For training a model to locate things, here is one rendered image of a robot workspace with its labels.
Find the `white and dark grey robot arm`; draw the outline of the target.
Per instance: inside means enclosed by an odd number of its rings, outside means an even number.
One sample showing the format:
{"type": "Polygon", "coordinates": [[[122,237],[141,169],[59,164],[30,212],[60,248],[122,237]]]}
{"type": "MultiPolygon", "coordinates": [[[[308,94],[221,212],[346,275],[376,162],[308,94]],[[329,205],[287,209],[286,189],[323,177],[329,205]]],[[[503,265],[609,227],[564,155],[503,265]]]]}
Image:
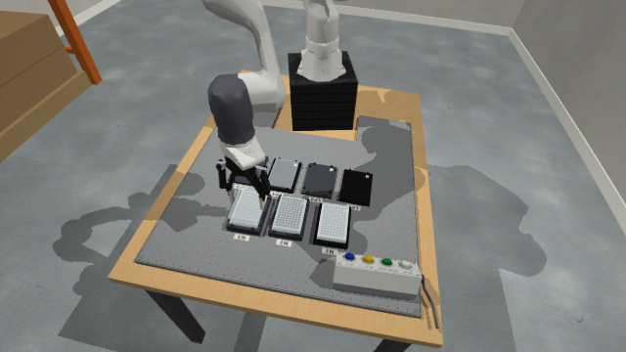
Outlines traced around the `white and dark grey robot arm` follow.
{"type": "MultiPolygon", "coordinates": [[[[262,2],[201,2],[217,17],[244,26],[254,36],[262,70],[217,75],[207,90],[210,110],[218,128],[221,153],[242,170],[247,170],[266,160],[254,136],[253,113],[279,110],[286,102],[287,89],[280,74],[262,2]]],[[[338,49],[338,11],[333,0],[302,2],[306,12],[307,36],[305,50],[301,50],[302,66],[300,62],[297,74],[316,82],[334,80],[346,73],[341,66],[342,53],[338,49]]]]}

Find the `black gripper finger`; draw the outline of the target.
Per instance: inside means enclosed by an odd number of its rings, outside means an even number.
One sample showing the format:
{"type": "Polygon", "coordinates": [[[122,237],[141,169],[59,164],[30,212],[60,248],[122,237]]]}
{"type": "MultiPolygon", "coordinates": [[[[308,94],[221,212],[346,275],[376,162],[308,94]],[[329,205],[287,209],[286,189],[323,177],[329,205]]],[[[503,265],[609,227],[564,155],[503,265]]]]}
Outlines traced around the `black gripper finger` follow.
{"type": "Polygon", "coordinates": [[[270,182],[269,182],[268,175],[267,175],[267,166],[263,165],[263,167],[261,167],[261,166],[255,165],[255,167],[259,173],[258,175],[260,175],[261,182],[259,178],[257,177],[255,171],[251,175],[249,175],[247,170],[243,170],[242,173],[246,176],[247,180],[250,181],[252,186],[258,192],[259,198],[260,198],[259,199],[260,209],[263,210],[264,205],[265,205],[265,198],[266,196],[269,196],[270,191],[271,191],[271,186],[270,186],[270,182]]]}
{"type": "Polygon", "coordinates": [[[235,189],[234,189],[234,180],[236,178],[236,174],[238,172],[238,169],[233,169],[229,183],[226,183],[226,165],[225,165],[225,161],[223,161],[222,159],[219,159],[217,164],[216,164],[216,168],[218,170],[218,175],[219,175],[219,188],[220,189],[226,189],[227,193],[229,194],[229,198],[230,198],[230,202],[231,205],[234,204],[235,199],[236,199],[236,194],[235,194],[235,189]],[[227,185],[228,184],[228,185],[227,185]]]}

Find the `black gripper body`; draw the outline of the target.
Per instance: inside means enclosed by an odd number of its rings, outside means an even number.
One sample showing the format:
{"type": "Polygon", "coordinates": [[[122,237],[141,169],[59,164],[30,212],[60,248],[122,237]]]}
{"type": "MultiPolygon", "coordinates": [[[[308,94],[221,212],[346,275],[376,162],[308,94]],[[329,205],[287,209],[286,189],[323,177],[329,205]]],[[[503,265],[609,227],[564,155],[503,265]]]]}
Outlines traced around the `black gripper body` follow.
{"type": "MultiPolygon", "coordinates": [[[[245,177],[245,175],[243,175],[242,173],[242,169],[234,161],[232,161],[229,157],[226,157],[226,156],[225,156],[225,160],[227,163],[227,164],[225,163],[225,165],[230,171],[232,171],[233,169],[238,169],[238,172],[236,175],[245,177]]],[[[252,168],[247,169],[247,172],[249,173],[249,175],[251,175],[255,170],[256,170],[256,167],[253,166],[252,168]]]]}

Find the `grey button panel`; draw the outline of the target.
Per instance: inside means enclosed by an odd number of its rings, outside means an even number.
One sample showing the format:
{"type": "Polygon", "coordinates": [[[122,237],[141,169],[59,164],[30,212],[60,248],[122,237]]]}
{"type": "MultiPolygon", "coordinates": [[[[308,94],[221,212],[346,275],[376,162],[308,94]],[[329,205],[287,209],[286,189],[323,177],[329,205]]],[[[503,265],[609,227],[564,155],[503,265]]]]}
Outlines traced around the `grey button panel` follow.
{"type": "Polygon", "coordinates": [[[434,304],[425,288],[425,276],[417,262],[336,252],[334,289],[414,300],[421,284],[439,329],[434,304]]]}

